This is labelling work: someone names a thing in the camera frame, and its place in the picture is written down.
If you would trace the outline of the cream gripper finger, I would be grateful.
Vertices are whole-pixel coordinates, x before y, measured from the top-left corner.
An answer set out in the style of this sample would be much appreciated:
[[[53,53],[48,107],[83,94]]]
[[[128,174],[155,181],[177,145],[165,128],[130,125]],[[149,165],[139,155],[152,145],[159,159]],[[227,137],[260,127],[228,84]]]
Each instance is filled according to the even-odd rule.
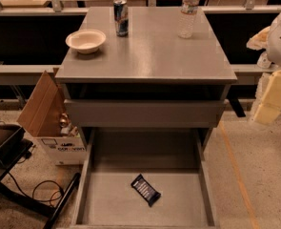
[[[246,44],[246,47],[251,50],[262,50],[267,48],[268,43],[268,35],[269,35],[270,27],[266,27],[261,30],[259,33],[254,35],[249,39]]]
[[[281,114],[281,70],[263,73],[255,96],[252,121],[260,125],[271,124]]]

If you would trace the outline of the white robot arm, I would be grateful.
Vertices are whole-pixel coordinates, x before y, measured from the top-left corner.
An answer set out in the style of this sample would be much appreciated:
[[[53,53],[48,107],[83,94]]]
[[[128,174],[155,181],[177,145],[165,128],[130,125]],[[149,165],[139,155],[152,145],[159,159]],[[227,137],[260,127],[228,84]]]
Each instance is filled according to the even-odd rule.
[[[249,39],[247,47],[257,51],[265,49],[267,60],[281,67],[281,12],[268,27]],[[261,76],[255,97],[250,124],[270,125],[281,114],[281,70]]]

